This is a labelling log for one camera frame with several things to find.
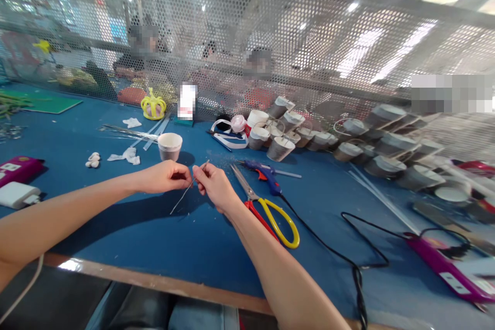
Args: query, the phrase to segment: forearm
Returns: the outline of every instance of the forearm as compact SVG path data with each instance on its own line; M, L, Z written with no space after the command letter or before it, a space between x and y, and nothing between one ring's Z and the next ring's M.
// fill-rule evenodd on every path
M0 262L23 267L92 217L133 193L131 178L123 175L0 219L0 241L4 241L0 245Z
M349 329L342 315L297 260L244 206L232 222L258 273L280 328Z

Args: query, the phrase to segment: hand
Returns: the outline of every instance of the hand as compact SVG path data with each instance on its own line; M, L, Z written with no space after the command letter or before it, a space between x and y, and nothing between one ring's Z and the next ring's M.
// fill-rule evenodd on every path
M130 174L133 187L137 192L162 193L173 189L187 188L191 182L191 173L187 166L172 160L163 161L150 168Z
M228 213L233 207L243 205L222 169L208 163L203 171L203 166L198 167L195 165L192 167L197 188L203 196L206 193L208 194L208 197L220 213Z

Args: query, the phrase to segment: wire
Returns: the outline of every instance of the wire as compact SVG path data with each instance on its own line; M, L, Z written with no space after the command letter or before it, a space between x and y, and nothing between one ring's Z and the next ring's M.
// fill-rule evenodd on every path
M352 266L352 278L354 280L354 285L356 287L357 291L357 297L356 297L356 305L357 305L357 310L359 313L359 321L361 323L361 329L366 330L368 328L368 314L366 312L366 305L365 305L365 298L362 293L362 273L360 267L353 262L351 259L347 258L345 255L340 254L338 251L332 249L330 246L328 246L312 229L307 225L307 223L299 216L299 214L294 210L292 205L287 201L285 196L283 194L280 194L280 197L284 202L287 204L287 206L292 210L292 212L295 214L295 216L299 219L299 221L308 229L308 231L311 232L311 234L323 245L325 246L328 250L330 250L332 253L340 257L341 259L345 260L347 263L349 263Z
M295 214L295 216L299 219L299 221L307 228L309 232L323 245L325 246L329 251L340 257L341 259L345 260L348 262L351 267L352 267L352 277L354 280L354 285L356 287L356 306L357 310L359 313L359 321L361 323L361 330L366 330L368 328L368 314L366 311L366 305L365 305L365 298L362 292L362 272L361 269L369 269L369 268L385 268L390 266L390 261L388 258L383 254L380 249L378 249L365 235L362 234L362 232L347 218L347 217L352 217L354 219L357 219L360 222L366 223L372 227L375 227L385 233L388 233L392 236L398 237L402 240L409 240L406 236L399 235L395 232L392 232L388 229L385 229L383 227L380 227L376 224L373 224L371 222L368 222L367 220L360 218L358 216L355 216L354 214L350 214L348 212L343 211L340 213L342 218L351 226L353 230L355 230L365 241L368 243L368 245L382 258L384 262L382 263L372 263L372 264L367 264L367 265L361 265L358 266L354 261L352 261L350 258L347 258L345 255L339 253L338 251L334 250L330 246L328 246L312 229L311 227L308 226L308 224L299 216L299 214L294 210L292 205L287 201L285 196L283 194L280 194L280 198L284 200L284 202L287 204L287 206L292 210L292 212ZM454 257L459 257L465 255L466 251L471 249L471 242L469 239L464 236L463 234L460 234L456 231L450 230L450 229L444 229L444 228L427 228L421 231L421 233L418 235L418 238L421 238L426 232L433 231L433 230L441 230L444 232L452 233L455 235L458 235L462 237L462 239L465 241L461 246L454 246L450 247L448 249L439 249L439 251L443 252L446 256L454 256Z
M32 277L32 279L29 282L29 284L27 284L26 288L22 291L21 295L19 295L19 297L15 300L14 303L12 303L12 305L10 306L10 308L7 310L7 312L5 312L5 314L2 316L2 318L0 319L0 325L3 324L3 322L5 321L5 319L7 318L7 316L9 316L9 314L17 307L17 304L19 304L19 302L22 300L22 298L27 294L27 292L35 284L36 280L38 279L38 277L39 277L39 275L41 273L41 268L43 267L43 259L44 259L44 257L45 257L45 255L42 254L38 258L38 266L36 267L36 272L35 272L34 276Z
M350 134L347 134L347 133L343 133L343 132L341 132L341 131L338 131L338 130L337 130L337 128L335 127L335 126L336 126L339 122L344 121L344 120L352 120L352 118L340 119L340 120L337 120L336 122L334 122L334 131L335 131L336 133L338 133L338 134L343 134L343 135L347 135L347 136L351 137L351 135L350 135Z

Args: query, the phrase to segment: yellow scissors handle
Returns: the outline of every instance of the yellow scissors handle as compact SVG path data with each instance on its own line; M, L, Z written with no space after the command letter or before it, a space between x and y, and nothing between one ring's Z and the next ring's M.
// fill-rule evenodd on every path
M299 246L299 243L301 242L301 240L299 238L298 229L295 226L292 219L290 219L290 216L288 216L287 213L282 210L282 208L278 207L277 205L272 203L270 200L258 199L258 202L262 205L263 209L265 210L265 213L267 214L268 219L270 220L270 223L272 224L273 230L278 235L280 240L284 243L284 245L286 247L288 247L289 249L296 249ZM282 217L284 217L284 219L289 223L290 228L292 229L292 234L294 235L294 241L289 242L285 238L285 236L282 234L282 231L280 231L280 228L278 228L277 222L275 222L275 219L273 218L273 215L272 215L270 208L268 206L271 206L276 211L278 211L282 215Z

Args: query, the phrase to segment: red scissors handle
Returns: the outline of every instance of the red scissors handle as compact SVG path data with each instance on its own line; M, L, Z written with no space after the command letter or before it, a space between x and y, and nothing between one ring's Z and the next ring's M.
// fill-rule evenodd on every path
M260 221L260 223L263 225L263 227L265 227L268 232L271 233L271 235L275 238L275 240L277 240L278 242L279 239L277 237L277 235L275 234L275 232L270 228L270 226L268 225L267 222L265 222L265 220L263 219L263 217L258 213L258 210L256 210L254 208L254 205L253 205L253 202L251 200L248 200L244 203L244 205L251 211L251 213L254 214L254 216Z

